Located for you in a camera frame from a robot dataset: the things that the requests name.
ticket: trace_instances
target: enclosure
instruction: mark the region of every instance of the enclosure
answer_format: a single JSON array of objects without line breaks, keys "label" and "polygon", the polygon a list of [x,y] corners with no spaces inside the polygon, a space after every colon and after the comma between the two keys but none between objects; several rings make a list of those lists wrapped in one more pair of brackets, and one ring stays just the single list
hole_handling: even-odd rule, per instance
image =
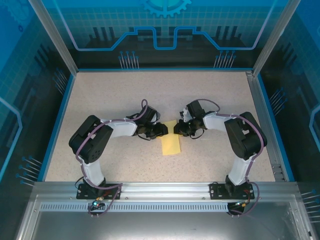
[{"label": "enclosure", "polygon": [[[0,6],[1,239],[319,238],[319,1]],[[206,129],[176,136],[175,154],[163,137],[110,139],[101,171],[123,185],[108,213],[90,217],[69,140],[88,116],[122,119],[142,99],[161,123],[196,99],[253,115],[267,145],[250,171],[248,214],[228,210],[241,199],[212,198],[235,154],[229,133]]]}]

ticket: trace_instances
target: gear graphic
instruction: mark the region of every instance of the gear graphic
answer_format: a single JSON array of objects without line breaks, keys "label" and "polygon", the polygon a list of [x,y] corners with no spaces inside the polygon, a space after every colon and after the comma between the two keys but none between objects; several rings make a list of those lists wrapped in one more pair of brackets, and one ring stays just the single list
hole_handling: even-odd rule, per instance
[{"label": "gear graphic", "polygon": [[186,10],[187,5],[191,4],[191,0],[140,0],[140,2],[144,10],[149,10],[150,14],[164,18],[168,15],[173,17],[175,14],[180,14],[181,10]]},{"label": "gear graphic", "polygon": [[0,6],[6,7],[14,20],[20,25],[30,15],[28,0],[0,0]]}]

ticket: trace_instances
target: work surface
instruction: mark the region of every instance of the work surface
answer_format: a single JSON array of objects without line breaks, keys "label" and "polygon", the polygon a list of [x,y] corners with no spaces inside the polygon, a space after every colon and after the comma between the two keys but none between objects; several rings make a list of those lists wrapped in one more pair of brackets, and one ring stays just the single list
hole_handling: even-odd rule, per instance
[{"label": "work surface", "polygon": [[[46,181],[76,181],[80,165],[68,145],[70,137],[89,115],[119,119],[141,111],[141,100],[161,114],[160,122],[179,119],[192,100],[217,102],[220,113],[251,112],[258,117],[244,72],[157,71],[78,73],[52,155]],[[201,102],[207,111],[211,103]],[[160,139],[137,136],[109,140],[100,157],[108,182],[213,182],[224,181],[234,152],[226,133],[206,130],[197,140],[180,137],[181,153],[163,156]],[[256,159],[251,181],[275,181],[266,148]]]}]

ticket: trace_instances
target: vented metal panel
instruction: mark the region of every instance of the vented metal panel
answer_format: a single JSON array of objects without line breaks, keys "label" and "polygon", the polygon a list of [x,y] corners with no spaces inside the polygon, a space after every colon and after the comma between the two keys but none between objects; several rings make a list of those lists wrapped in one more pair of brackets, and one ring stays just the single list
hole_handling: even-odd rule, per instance
[{"label": "vented metal panel", "polygon": [[[87,212],[87,202],[42,202],[41,212]],[[110,212],[228,212],[227,203],[216,202],[115,202]]]}]

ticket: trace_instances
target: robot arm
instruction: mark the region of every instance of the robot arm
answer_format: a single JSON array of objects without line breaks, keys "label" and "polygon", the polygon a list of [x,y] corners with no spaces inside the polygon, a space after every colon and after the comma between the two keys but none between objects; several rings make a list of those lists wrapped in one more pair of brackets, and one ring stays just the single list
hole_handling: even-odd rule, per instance
[{"label": "robot arm", "polygon": [[[182,119],[174,127],[174,133],[185,137],[195,136],[197,130],[219,130],[228,134],[231,148],[235,153],[231,171],[226,176],[225,188],[231,196],[237,186],[246,183],[246,173],[254,155],[261,149],[257,133],[247,123],[236,117],[219,114],[214,111],[205,112],[198,101],[193,101],[180,112]],[[264,147],[267,139],[250,112],[240,114],[252,123],[263,138]]]},{"label": "robot arm", "polygon": [[[99,158],[102,155],[109,139],[121,136],[139,136],[145,134],[146,140],[153,140],[158,136],[168,134],[168,129],[164,124],[157,122],[160,114],[148,106],[144,115],[138,120],[134,120],[133,116],[140,115],[140,113],[126,117],[126,121],[111,121],[110,123],[102,126],[89,141],[83,146],[80,151],[79,158],[82,160],[82,167],[84,170],[85,183],[92,183],[95,186],[104,187],[106,180],[102,174]],[[69,146],[72,148],[74,154],[78,151],[80,145],[84,142],[87,136],[105,120],[91,115],[79,129],[74,133],[69,141]]]}]

